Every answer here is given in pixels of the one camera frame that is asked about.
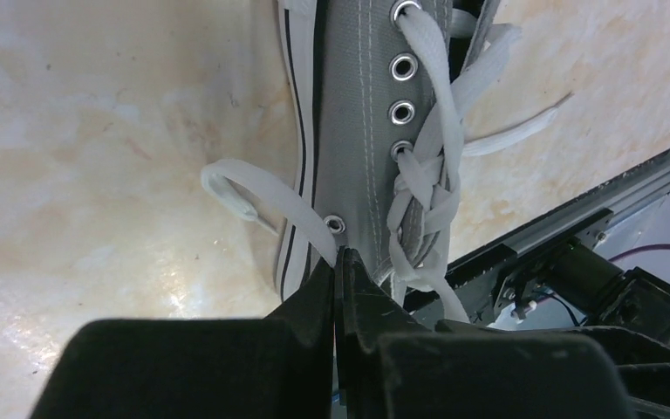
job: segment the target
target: metal eyelet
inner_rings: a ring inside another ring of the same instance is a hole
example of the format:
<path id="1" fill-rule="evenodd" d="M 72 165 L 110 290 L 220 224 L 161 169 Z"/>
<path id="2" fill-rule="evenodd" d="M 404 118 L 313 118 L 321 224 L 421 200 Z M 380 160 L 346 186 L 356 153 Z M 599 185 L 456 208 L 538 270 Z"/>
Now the metal eyelet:
<path id="1" fill-rule="evenodd" d="M 407 140 L 399 140 L 392 144 L 392 149 L 389 154 L 392 156 L 392 160 L 397 161 L 397 155 L 399 155 L 399 153 L 403 152 L 404 150 L 412 151 L 412 149 L 413 145 L 411 142 Z"/>
<path id="2" fill-rule="evenodd" d="M 400 54 L 389 64 L 392 77 L 397 81 L 407 81 L 417 73 L 417 58 L 410 53 Z"/>
<path id="3" fill-rule="evenodd" d="M 414 118 L 414 105 L 409 100 L 397 100 L 389 107 L 389 118 L 394 125 L 406 125 Z"/>
<path id="4" fill-rule="evenodd" d="M 392 24 L 399 29 L 400 27 L 397 25 L 397 19 L 400 18 L 400 15 L 405 12 L 405 9 L 409 6 L 414 6 L 420 10 L 422 10 L 422 5 L 420 2 L 417 0 L 399 0 L 397 2 L 394 2 L 394 5 L 392 5 L 392 10 L 389 12 L 392 16 Z"/>
<path id="5" fill-rule="evenodd" d="M 345 232 L 345 221 L 334 214 L 325 217 L 325 224 L 332 234 Z"/>

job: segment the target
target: black plastic part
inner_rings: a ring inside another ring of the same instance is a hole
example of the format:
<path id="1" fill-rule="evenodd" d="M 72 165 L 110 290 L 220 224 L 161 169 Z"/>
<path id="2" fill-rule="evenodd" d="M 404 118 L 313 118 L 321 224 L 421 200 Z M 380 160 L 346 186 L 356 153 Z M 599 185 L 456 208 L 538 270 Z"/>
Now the black plastic part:
<path id="1" fill-rule="evenodd" d="M 472 323 L 488 325 L 496 319 L 492 291 L 499 272 L 516 261 L 517 253 L 504 244 L 469 253 L 448 266 L 446 280 L 453 287 Z M 405 297 L 408 312 L 419 310 L 438 299 L 437 292 L 410 291 Z"/>
<path id="2" fill-rule="evenodd" d="M 332 269 L 259 320 L 102 320 L 70 341 L 32 418 L 327 417 Z"/>
<path id="3" fill-rule="evenodd" d="M 636 417 L 614 366 L 583 336 L 392 334 L 380 344 L 388 417 Z"/>
<path id="4" fill-rule="evenodd" d="M 635 417 L 612 362 L 589 338 L 454 322 L 439 322 L 452 333 L 430 333 L 369 279 L 352 250 L 338 255 L 335 279 L 349 417 Z"/>
<path id="5" fill-rule="evenodd" d="M 591 249 L 568 245 L 568 251 L 550 262 L 545 284 L 585 313 L 596 313 L 622 285 L 623 271 Z"/>
<path id="6" fill-rule="evenodd" d="M 670 341 L 670 284 L 640 268 L 626 272 L 624 279 L 624 287 L 593 312 L 591 324 L 622 326 Z"/>
<path id="7" fill-rule="evenodd" d="M 580 327 L 557 333 L 596 340 L 618 366 L 631 397 L 670 408 L 670 347 L 622 327 Z"/>
<path id="8" fill-rule="evenodd" d="M 612 212 L 601 209 L 546 239 L 519 257 L 516 263 L 502 269 L 493 291 L 495 310 L 498 312 L 512 303 L 516 307 L 525 306 L 532 299 L 537 299 L 537 295 L 531 294 L 548 280 L 549 270 L 558 260 L 576 249 L 590 251 L 597 242 L 594 235 L 597 231 L 606 230 L 610 218 Z M 506 298 L 508 290 L 512 291 L 512 298 Z"/>

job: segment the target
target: marble surface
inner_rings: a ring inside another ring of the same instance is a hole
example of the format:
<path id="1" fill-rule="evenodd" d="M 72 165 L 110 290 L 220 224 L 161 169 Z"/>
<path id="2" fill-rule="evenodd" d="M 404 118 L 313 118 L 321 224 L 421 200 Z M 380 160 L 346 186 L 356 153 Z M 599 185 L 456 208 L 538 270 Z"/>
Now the marble surface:
<path id="1" fill-rule="evenodd" d="M 496 21 L 524 38 L 471 134 L 575 96 L 464 159 L 453 258 L 670 147 L 669 1 L 513 1 Z M 199 171 L 235 157 L 291 182 L 296 146 L 271 0 L 0 0 L 0 417 L 28 414 L 92 319 L 273 309 L 277 239 Z"/>

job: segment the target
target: white shoelace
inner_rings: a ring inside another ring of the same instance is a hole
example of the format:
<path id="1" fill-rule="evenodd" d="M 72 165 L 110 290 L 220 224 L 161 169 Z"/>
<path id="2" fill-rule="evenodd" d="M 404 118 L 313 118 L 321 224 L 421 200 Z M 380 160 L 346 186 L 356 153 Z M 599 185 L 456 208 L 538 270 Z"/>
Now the white shoelace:
<path id="1" fill-rule="evenodd" d="M 478 139 L 464 148 L 462 120 L 484 89 L 501 74 L 509 60 L 509 45 L 519 38 L 519 30 L 508 24 L 493 27 L 489 34 L 490 47 L 451 84 L 445 41 L 438 24 L 426 12 L 410 6 L 397 25 L 433 83 L 436 105 L 414 143 L 414 150 L 404 149 L 397 156 L 400 175 L 394 181 L 395 196 L 387 216 L 391 232 L 392 296 L 402 304 L 408 285 L 425 292 L 436 291 L 443 302 L 446 319 L 469 322 L 461 301 L 445 279 L 450 223 L 461 198 L 461 153 L 485 155 L 522 141 L 546 128 L 566 98 L 511 129 Z M 202 170 L 202 186 L 207 192 L 237 216 L 259 223 L 273 234 L 277 234 L 274 227 L 240 196 L 230 181 L 281 211 L 306 235 L 320 256 L 330 266 L 335 265 L 338 251 L 335 238 L 324 220 L 293 189 L 245 161 L 224 159 Z M 407 260 L 398 234 L 413 198 L 425 211 L 424 234 L 437 233 L 433 248 L 416 268 Z"/>

